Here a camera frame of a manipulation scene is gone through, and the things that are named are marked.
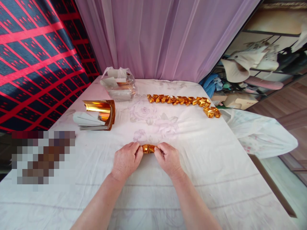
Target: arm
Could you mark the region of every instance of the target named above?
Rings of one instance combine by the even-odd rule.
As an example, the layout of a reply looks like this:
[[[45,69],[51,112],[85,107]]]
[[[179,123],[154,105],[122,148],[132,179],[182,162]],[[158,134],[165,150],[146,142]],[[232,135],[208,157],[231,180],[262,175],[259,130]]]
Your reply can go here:
[[[154,149],[154,155],[173,182],[186,228],[222,229],[181,168],[178,150],[165,142],[158,147]]]
[[[129,143],[115,153],[111,173],[71,229],[107,229],[115,203],[128,177],[143,157],[139,143]]]

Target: pink curtain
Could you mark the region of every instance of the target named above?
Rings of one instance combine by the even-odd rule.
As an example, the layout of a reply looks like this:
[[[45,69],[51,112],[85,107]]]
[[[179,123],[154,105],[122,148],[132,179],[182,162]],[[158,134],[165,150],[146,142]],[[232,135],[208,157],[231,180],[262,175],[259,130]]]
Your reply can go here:
[[[97,62],[136,78],[199,82],[259,0],[76,0]]]

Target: clear plastic bag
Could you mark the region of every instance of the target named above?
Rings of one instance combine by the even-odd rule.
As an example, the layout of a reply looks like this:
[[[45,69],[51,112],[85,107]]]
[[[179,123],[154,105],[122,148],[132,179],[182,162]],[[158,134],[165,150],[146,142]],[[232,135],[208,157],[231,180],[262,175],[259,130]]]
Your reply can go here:
[[[274,118],[239,109],[220,109],[223,118],[248,154],[259,159],[291,152],[297,139]]]
[[[131,100],[135,93],[135,79],[129,68],[114,69],[107,67],[100,78],[100,84],[109,92],[110,97],[116,101]]]

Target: cardboard box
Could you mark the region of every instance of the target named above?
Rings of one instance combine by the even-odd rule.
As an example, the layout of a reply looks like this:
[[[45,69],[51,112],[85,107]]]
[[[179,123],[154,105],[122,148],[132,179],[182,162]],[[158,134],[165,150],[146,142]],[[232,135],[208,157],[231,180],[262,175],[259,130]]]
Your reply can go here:
[[[214,105],[219,105],[222,101],[227,99],[227,95],[223,92],[214,92],[211,101]]]
[[[229,94],[223,104],[228,108],[246,110],[257,102],[257,99],[250,94],[235,93]]]

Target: forearm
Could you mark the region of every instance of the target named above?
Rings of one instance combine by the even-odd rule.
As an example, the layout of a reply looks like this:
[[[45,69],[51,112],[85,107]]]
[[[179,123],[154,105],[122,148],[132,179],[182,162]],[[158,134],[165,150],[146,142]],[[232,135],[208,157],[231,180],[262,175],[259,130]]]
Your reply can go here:
[[[109,174],[71,229],[107,229],[124,184]]]
[[[185,172],[172,181],[187,229],[221,229]]]

